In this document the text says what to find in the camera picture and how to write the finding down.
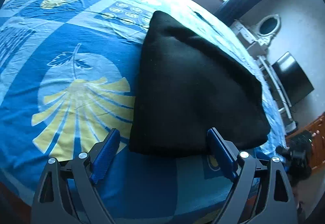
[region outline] oval mirror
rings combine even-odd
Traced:
[[[270,34],[277,26],[277,19],[270,17],[265,20],[260,26],[260,33],[263,35]]]

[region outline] yellow leaf pattern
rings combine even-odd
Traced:
[[[212,169],[213,171],[220,170],[219,164],[218,164],[217,160],[214,158],[214,156],[207,155],[207,159],[208,159],[208,164],[210,166],[210,169]]]
[[[80,0],[43,0],[42,3],[40,4],[40,7],[42,9],[53,9],[55,7],[59,7],[75,1],[80,1]]]
[[[109,128],[117,128],[122,137],[129,138],[133,120],[134,97],[126,78],[107,84],[105,77],[94,81],[74,80],[68,88],[43,98],[44,104],[54,103],[32,116],[35,126],[54,115],[50,124],[33,139],[34,145],[45,153],[55,135],[58,139],[50,152],[59,161],[73,158],[77,131],[81,149],[89,152],[95,143],[103,141]],[[118,151],[125,147],[120,143]]]

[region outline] black pillow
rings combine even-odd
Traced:
[[[245,67],[170,15],[153,14],[140,59],[129,149],[184,157],[208,154],[215,127],[238,149],[267,141],[261,83]]]

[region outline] bed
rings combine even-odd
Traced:
[[[272,156],[277,145],[285,146],[276,103],[253,58],[193,1],[6,0],[0,9],[0,181],[26,204],[49,157],[72,159],[117,128],[120,147],[96,187],[118,224],[198,224],[218,214],[231,182],[212,156],[167,159],[127,148],[141,45],[156,10],[260,80],[271,131],[251,154]]]

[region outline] metal screw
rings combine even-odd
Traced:
[[[84,158],[87,157],[87,155],[88,155],[87,153],[82,152],[78,156],[79,156],[80,159],[84,159]]]
[[[239,155],[240,155],[241,158],[248,158],[249,153],[245,152],[245,151],[242,151],[242,152],[239,153]]]
[[[48,159],[48,163],[51,165],[51,164],[54,164],[55,163],[55,158],[50,158]]]
[[[273,156],[272,161],[275,163],[278,163],[278,162],[280,162],[280,159],[279,159],[279,157]]]

